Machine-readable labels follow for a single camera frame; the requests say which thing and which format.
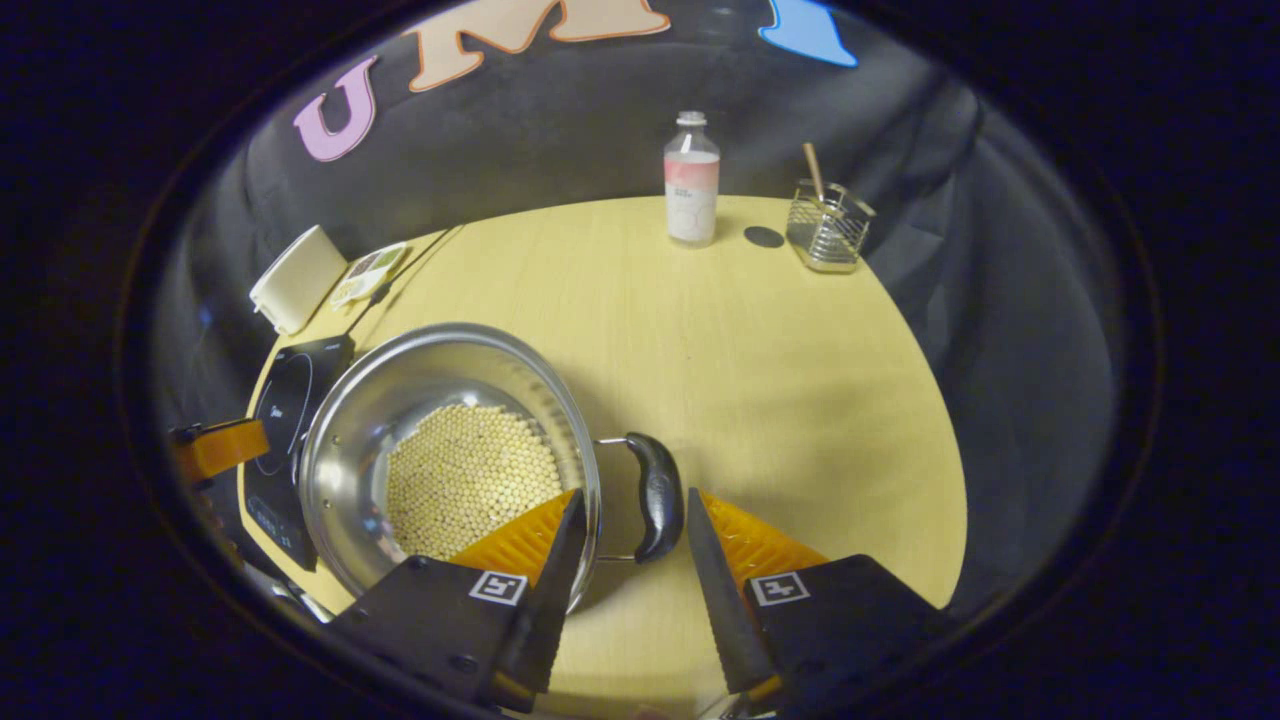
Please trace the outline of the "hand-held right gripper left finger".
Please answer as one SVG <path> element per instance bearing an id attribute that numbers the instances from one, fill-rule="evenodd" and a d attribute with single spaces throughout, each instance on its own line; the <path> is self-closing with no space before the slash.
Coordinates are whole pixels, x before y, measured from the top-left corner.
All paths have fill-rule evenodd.
<path id="1" fill-rule="evenodd" d="M 588 539 L 582 491 L 550 507 L 538 578 L 412 556 L 330 623 L 384 667 L 480 708 L 529 712 L 548 691 Z"/>

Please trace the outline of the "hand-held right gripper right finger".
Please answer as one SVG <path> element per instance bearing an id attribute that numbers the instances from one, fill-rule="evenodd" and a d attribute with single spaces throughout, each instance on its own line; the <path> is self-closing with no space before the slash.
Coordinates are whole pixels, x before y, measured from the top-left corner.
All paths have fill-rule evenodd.
<path id="1" fill-rule="evenodd" d="M 951 630 L 873 557 L 828 559 L 695 488 L 686 534 L 730 716 L 835 716 Z"/>

